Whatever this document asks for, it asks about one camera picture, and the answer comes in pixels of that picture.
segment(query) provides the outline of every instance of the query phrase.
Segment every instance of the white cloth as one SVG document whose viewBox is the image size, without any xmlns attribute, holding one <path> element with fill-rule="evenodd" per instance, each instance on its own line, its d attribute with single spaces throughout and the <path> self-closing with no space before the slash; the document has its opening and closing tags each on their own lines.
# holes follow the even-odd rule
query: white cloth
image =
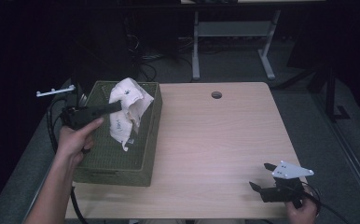
<svg viewBox="0 0 360 224">
<path fill-rule="evenodd" d="M 142 116 L 154 98 L 128 77 L 111 90 L 109 104 L 118 100 L 122 110 L 110 114 L 110 135 L 128 151 L 125 144 L 131 136 L 132 127 L 138 133 Z"/>
</svg>

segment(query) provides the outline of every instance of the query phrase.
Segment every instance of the gray carpet floor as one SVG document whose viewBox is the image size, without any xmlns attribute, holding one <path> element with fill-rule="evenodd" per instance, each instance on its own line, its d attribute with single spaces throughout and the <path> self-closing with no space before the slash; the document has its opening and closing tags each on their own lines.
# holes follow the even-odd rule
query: gray carpet floor
<svg viewBox="0 0 360 224">
<path fill-rule="evenodd" d="M 270 86 L 280 84 L 302 70 L 286 67 L 293 43 L 273 42 L 269 59 L 277 76 L 269 81 L 256 50 L 263 40 L 237 42 L 216 53 L 200 55 L 201 79 L 199 82 L 266 82 Z M 191 53 L 181 55 L 183 59 L 160 59 L 150 65 L 157 70 L 159 83 L 187 83 L 192 78 Z M 153 70 L 144 67 L 149 76 Z M 139 76 L 138 81 L 145 81 Z M 282 91 L 272 91 L 294 149 L 302 166 L 313 169 L 314 176 L 308 182 L 319 189 L 321 200 L 346 217 L 350 223 L 360 223 L 360 186 L 345 160 L 339 141 L 327 124 L 316 99 L 324 100 L 324 92 L 310 94 L 306 90 L 309 78 Z M 343 105 L 351 119 L 339 120 L 338 126 L 360 161 L 360 108 L 346 86 L 338 82 L 336 103 Z M 44 178 L 52 158 L 42 119 L 17 169 L 0 196 L 0 223 L 20 223 L 33 200 L 35 190 Z M 272 223 L 288 223 L 285 219 L 270 220 Z M 66 223 L 78 223 L 66 220 Z M 89 223 L 128 223 L 128 220 L 89 220 Z M 264 223 L 248 220 L 247 223 Z M 343 223 L 338 217 L 322 208 L 318 224 Z"/>
</svg>

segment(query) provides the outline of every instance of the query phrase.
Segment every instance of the human hand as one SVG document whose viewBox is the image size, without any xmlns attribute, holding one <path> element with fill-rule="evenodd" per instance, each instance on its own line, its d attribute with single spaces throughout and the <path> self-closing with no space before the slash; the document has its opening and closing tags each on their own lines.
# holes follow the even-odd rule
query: human hand
<svg viewBox="0 0 360 224">
<path fill-rule="evenodd" d="M 313 224 L 316 219 L 317 206 L 309 198 L 302 199 L 302 207 L 297 209 L 292 202 L 285 203 L 287 216 L 291 224 Z"/>
<path fill-rule="evenodd" d="M 81 150 L 93 147 L 92 132 L 99 128 L 104 122 L 103 118 L 96 119 L 80 130 L 73 130 L 63 126 L 60 132 L 56 159 L 70 160 L 74 166 L 83 159 Z"/>
</svg>

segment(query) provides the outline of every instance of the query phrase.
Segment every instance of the dark background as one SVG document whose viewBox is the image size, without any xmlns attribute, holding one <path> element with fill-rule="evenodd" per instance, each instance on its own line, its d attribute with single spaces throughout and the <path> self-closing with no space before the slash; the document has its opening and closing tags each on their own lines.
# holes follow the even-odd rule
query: dark background
<svg viewBox="0 0 360 224">
<path fill-rule="evenodd" d="M 328 2 L 332 4 L 308 11 L 284 9 L 281 21 L 287 25 L 279 24 L 275 36 L 297 40 L 290 66 L 330 64 L 360 105 L 360 1 Z M 188 17 L 178 20 L 179 13 Z M 124 26 L 119 13 L 86 10 L 79 1 L 0 1 L 0 192 L 52 100 L 36 98 L 36 91 L 59 89 L 69 77 L 85 91 L 97 79 L 135 77 L 137 64 L 127 50 L 127 29 L 132 28 L 144 44 L 175 57 L 175 40 L 190 35 L 192 26 L 189 30 L 185 24 L 192 16 L 140 13 L 135 17 L 137 28 Z"/>
</svg>

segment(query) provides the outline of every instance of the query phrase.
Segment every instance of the olive green basket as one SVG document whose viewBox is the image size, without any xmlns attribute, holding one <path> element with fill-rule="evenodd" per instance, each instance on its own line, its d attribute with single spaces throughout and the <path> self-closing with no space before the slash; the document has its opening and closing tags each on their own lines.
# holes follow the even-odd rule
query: olive green basket
<svg viewBox="0 0 360 224">
<path fill-rule="evenodd" d="M 97 81 L 90 93 L 87 106 L 108 104 L 111 90 L 118 82 Z M 128 151 L 110 135 L 110 118 L 93 134 L 94 145 L 77 166 L 74 180 L 79 183 L 148 187 L 154 167 L 162 97 L 159 83 L 138 83 L 154 97 L 142 116 L 139 133 L 132 131 L 133 143 Z"/>
</svg>

